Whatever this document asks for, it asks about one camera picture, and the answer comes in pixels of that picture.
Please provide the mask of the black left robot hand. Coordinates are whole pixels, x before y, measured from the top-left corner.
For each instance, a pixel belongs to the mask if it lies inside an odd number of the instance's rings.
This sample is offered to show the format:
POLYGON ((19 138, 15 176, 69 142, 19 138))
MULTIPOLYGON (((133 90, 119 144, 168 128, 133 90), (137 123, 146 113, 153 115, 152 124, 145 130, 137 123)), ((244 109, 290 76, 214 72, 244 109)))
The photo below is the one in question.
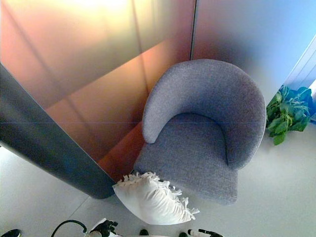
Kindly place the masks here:
POLYGON ((87 234, 88 237, 119 237, 115 232, 118 222, 107 220, 106 218, 99 221, 92 230, 87 234))

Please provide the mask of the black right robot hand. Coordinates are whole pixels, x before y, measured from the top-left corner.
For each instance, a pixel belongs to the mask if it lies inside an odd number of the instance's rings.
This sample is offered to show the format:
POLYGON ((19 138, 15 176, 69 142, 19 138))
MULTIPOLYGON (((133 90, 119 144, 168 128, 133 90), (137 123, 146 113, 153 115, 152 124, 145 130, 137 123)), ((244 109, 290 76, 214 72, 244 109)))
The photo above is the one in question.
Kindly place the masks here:
POLYGON ((193 236, 193 237, 218 237, 218 236, 220 236, 216 232, 206 231, 206 230, 202 230, 202 229, 199 229, 198 231, 188 229, 188 235, 193 236))

